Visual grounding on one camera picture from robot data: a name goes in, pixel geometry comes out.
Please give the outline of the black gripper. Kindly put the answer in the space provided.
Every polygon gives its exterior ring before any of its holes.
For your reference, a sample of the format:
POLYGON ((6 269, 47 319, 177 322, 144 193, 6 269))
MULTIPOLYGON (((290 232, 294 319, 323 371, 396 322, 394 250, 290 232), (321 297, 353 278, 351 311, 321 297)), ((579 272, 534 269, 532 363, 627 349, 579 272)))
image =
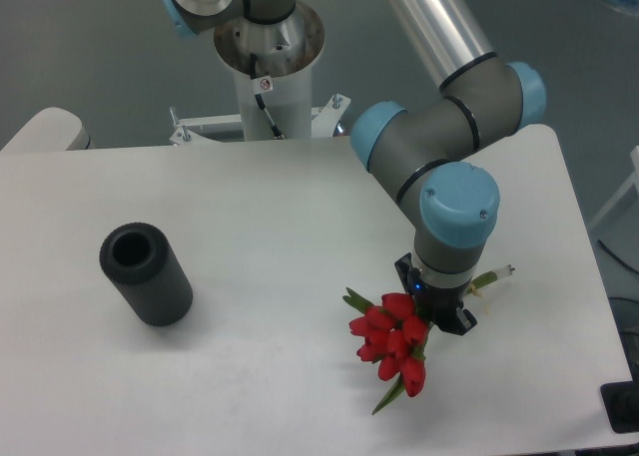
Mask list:
POLYGON ((411 253, 398 259, 394 267, 404 291, 415 301, 417 315, 423 320, 455 335, 464 335, 476 325, 476 318, 463 303, 470 280, 453 288, 434 286, 423 279, 425 271, 412 265, 411 253))

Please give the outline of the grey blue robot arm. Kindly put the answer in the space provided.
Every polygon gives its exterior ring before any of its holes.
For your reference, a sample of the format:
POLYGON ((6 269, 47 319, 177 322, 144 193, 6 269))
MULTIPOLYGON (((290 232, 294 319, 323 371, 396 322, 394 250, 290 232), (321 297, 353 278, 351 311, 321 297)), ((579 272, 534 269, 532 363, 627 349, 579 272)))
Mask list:
MULTIPOLYGON (((162 0, 176 30, 214 34, 233 72, 248 141, 320 132, 312 65, 324 44, 318 14, 300 0, 162 0)), ((539 122, 546 91, 524 63, 502 62, 463 0, 388 0, 441 93, 420 112, 378 103, 354 123, 351 146, 415 230, 395 265, 429 323, 456 335, 476 323, 463 295, 497 219, 492 176, 467 162, 539 122)))

